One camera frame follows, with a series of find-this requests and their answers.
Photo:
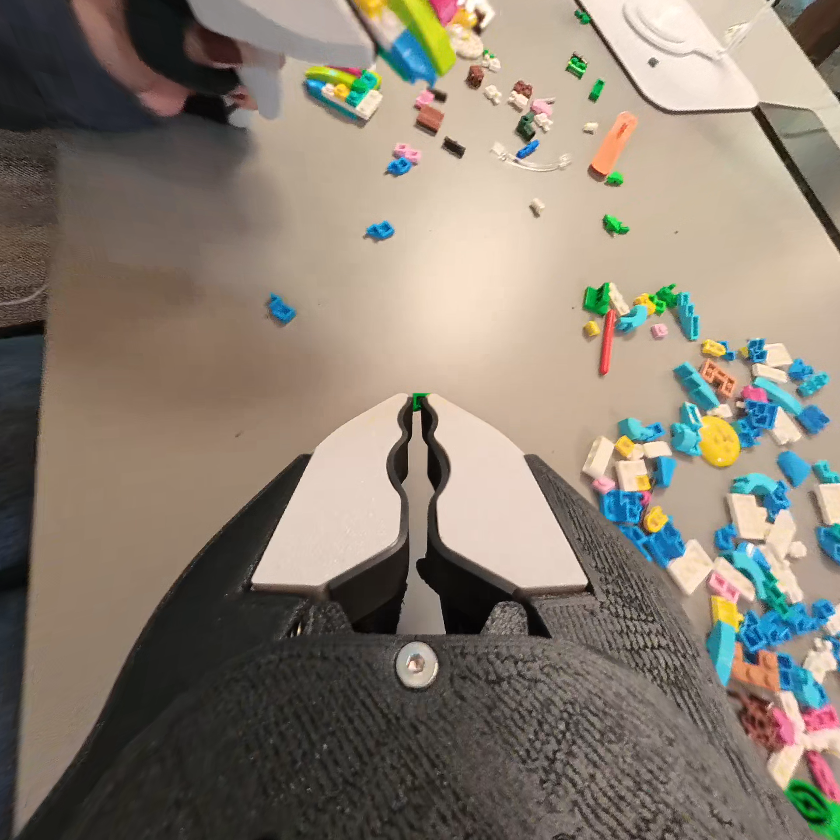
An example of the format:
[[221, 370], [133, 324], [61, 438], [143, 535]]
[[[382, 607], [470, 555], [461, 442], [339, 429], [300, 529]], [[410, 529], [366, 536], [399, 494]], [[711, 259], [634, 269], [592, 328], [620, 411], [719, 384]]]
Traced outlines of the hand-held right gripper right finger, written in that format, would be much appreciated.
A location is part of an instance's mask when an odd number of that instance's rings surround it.
[[433, 486], [427, 548], [417, 562], [447, 634], [478, 634], [502, 602], [527, 617], [536, 599], [577, 596], [590, 582], [525, 453], [441, 395], [421, 401]]

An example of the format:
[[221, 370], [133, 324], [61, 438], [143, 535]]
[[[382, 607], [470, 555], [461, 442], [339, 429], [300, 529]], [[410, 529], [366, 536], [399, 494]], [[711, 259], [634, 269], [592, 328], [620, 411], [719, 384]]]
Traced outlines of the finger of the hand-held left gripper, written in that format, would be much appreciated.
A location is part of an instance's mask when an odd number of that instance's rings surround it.
[[375, 47], [346, 1], [190, 1], [205, 28], [312, 64], [367, 67]]
[[255, 100], [261, 117], [267, 120], [277, 119], [281, 111], [280, 73], [285, 65], [285, 57], [266, 49], [241, 49], [240, 54], [240, 84]]

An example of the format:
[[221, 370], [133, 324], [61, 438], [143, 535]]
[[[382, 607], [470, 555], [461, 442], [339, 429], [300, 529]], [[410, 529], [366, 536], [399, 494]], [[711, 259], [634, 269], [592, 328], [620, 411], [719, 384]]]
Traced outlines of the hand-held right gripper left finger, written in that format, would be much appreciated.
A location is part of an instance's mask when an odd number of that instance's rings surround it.
[[313, 450], [250, 580], [258, 592], [339, 603], [359, 631], [393, 633], [410, 562], [407, 447], [413, 399], [397, 393]]

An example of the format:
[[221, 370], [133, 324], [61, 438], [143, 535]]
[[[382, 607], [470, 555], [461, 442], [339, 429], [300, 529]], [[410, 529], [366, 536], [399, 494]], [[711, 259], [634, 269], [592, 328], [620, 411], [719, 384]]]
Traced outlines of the multicolour lego build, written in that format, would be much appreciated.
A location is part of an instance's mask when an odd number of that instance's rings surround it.
[[455, 65], [445, 27], [426, 1], [352, 1], [377, 53], [411, 83], [433, 86]]

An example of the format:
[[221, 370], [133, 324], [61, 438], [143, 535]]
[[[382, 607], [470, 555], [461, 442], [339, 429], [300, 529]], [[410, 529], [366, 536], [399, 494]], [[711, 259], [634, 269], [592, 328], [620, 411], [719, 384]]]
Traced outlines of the person's left forearm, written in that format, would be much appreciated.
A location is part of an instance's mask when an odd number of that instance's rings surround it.
[[1, 2], [1, 128], [128, 133], [157, 119], [103, 69], [68, 2]]

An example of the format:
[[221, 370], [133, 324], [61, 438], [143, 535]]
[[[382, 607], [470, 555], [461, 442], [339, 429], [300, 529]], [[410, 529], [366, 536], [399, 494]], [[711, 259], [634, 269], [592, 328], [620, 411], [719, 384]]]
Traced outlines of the blue white lego assembly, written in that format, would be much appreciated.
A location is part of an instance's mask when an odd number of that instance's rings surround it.
[[358, 124], [368, 123], [382, 105], [382, 77], [374, 70], [311, 66], [304, 79], [312, 100]]

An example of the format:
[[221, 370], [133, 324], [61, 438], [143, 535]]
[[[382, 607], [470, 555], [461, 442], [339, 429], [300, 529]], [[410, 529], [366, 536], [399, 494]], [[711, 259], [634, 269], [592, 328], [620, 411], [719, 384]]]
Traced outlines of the yellow round lego piece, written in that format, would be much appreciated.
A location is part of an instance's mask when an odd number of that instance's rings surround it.
[[699, 436], [700, 457], [709, 466], [725, 469], [738, 461], [742, 448], [740, 437], [727, 420], [715, 415], [702, 417]]

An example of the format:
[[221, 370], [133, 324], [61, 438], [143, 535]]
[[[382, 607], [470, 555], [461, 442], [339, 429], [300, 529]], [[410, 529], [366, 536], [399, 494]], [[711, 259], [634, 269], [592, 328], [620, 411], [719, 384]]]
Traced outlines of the pile of lego pieces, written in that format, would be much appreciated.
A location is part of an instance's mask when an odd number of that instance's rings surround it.
[[[708, 594], [706, 651], [741, 728], [812, 831], [838, 838], [838, 703], [825, 687], [826, 677], [838, 674], [838, 596], [808, 602], [792, 566], [807, 555], [791, 496], [802, 488], [816, 504], [817, 548], [838, 564], [838, 472], [827, 460], [811, 463], [794, 451], [804, 435], [829, 423], [802, 398], [821, 391], [830, 377], [793, 359], [782, 343], [757, 338], [734, 349], [701, 340], [695, 302], [674, 285], [636, 297], [633, 306], [613, 283], [587, 287], [587, 340], [602, 346], [610, 309], [616, 311], [613, 345], [642, 327], [654, 340], [667, 338], [670, 312], [683, 336], [698, 343], [700, 360], [673, 370], [686, 398], [673, 423], [621, 419], [613, 436], [595, 438], [582, 477], [605, 519], [683, 595]], [[706, 415], [735, 428], [740, 456], [766, 438], [780, 448], [776, 473], [731, 478], [723, 500], [728, 520], [714, 532], [712, 552], [683, 536], [660, 503], [679, 464], [706, 463], [699, 450]]]

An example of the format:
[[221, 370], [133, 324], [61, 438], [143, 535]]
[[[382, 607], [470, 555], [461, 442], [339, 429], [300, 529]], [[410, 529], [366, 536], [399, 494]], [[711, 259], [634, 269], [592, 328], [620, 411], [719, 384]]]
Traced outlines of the clear lego piece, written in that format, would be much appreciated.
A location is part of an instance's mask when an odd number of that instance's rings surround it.
[[550, 161], [532, 161], [532, 157], [537, 153], [540, 148], [540, 144], [540, 140], [531, 140], [528, 143], [525, 143], [521, 148], [511, 151], [508, 150], [502, 143], [495, 142], [491, 145], [489, 152], [493, 154], [499, 162], [528, 172], [561, 172], [570, 167], [572, 157], [569, 154], [561, 154]]

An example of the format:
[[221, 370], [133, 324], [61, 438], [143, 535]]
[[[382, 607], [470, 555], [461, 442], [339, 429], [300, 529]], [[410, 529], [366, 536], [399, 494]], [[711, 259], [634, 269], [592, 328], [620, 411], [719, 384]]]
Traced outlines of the scattered green brown lego bits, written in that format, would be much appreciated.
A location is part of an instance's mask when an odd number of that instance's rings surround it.
[[[448, 29], [454, 25], [459, 25], [463, 28], [469, 28], [475, 31], [480, 37], [487, 26], [491, 23], [496, 15], [495, 9], [489, 2], [458, 2], [455, 16], [448, 24]], [[591, 16], [582, 8], [577, 7], [574, 10], [574, 17], [581, 25], [589, 25], [592, 22]], [[588, 67], [588, 62], [580, 54], [574, 52], [567, 61], [566, 71], [570, 72], [578, 80], [581, 80]], [[465, 84], [470, 88], [477, 90], [481, 87], [484, 80], [485, 70], [490, 72], [499, 72], [501, 63], [495, 53], [485, 48], [484, 55], [479, 59], [478, 65], [470, 65], [468, 76], [465, 79]], [[595, 82], [591, 92], [590, 101], [597, 102], [602, 94], [604, 88], [604, 80], [599, 79]], [[501, 91], [492, 84], [488, 84], [483, 88], [483, 95], [494, 106], [501, 104], [503, 99]], [[443, 104], [447, 95], [434, 87], [427, 87], [424, 91], [416, 96], [414, 108], [419, 110], [422, 106], [430, 104], [436, 106]], [[517, 110], [520, 114], [520, 122], [516, 128], [516, 133], [523, 139], [530, 140], [531, 135], [528, 134], [527, 125], [537, 126], [543, 132], [548, 132], [552, 126], [551, 120], [553, 114], [554, 98], [535, 98], [532, 95], [532, 86], [523, 80], [518, 80], [509, 91], [505, 98], [506, 104]], [[594, 135], [598, 130], [598, 122], [590, 121], [584, 123], [582, 132], [589, 135]]]

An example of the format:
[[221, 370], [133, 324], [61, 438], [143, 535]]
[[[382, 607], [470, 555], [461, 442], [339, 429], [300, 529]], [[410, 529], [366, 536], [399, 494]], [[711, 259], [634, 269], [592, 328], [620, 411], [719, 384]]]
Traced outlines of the person's left hand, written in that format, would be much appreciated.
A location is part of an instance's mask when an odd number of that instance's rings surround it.
[[[191, 92], [146, 65], [130, 38], [125, 2], [71, 1], [70, 9], [91, 53], [123, 88], [153, 115], [172, 118], [184, 110]], [[236, 69], [241, 54], [236, 43], [200, 24], [191, 24], [184, 36], [187, 58], [215, 69]]]

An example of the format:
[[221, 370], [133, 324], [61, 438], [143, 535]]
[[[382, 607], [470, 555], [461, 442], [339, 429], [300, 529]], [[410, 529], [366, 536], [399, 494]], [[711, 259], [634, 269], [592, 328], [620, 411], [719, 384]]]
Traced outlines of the person's jeans leg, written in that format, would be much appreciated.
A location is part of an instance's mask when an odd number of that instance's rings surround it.
[[1, 340], [1, 837], [13, 832], [45, 338]]

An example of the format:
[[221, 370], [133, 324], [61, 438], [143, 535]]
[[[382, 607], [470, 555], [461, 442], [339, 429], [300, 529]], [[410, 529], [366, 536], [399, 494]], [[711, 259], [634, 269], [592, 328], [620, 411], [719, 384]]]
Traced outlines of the orange brick separator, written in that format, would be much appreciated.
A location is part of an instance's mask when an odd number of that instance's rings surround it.
[[620, 112], [591, 160], [589, 172], [604, 178], [611, 174], [636, 127], [636, 115], [627, 111]]

